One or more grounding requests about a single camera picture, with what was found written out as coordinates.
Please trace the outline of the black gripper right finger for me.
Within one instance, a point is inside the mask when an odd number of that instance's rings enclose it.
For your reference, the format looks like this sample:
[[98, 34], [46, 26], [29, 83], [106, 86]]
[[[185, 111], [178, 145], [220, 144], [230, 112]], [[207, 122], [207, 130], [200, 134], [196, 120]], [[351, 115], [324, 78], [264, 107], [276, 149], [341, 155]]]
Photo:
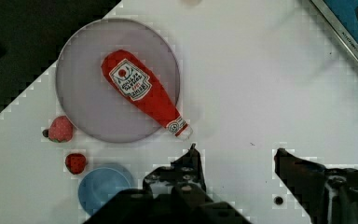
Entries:
[[312, 224], [358, 224], [358, 170], [327, 168], [280, 148], [275, 173], [310, 216]]

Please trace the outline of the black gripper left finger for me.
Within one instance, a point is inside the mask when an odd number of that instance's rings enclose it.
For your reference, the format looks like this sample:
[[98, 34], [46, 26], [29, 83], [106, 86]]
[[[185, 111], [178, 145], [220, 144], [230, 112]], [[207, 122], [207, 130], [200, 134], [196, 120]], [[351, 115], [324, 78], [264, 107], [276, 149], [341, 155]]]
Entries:
[[196, 144], [179, 159], [146, 175], [143, 190], [163, 209], [195, 209], [207, 203], [206, 183]]

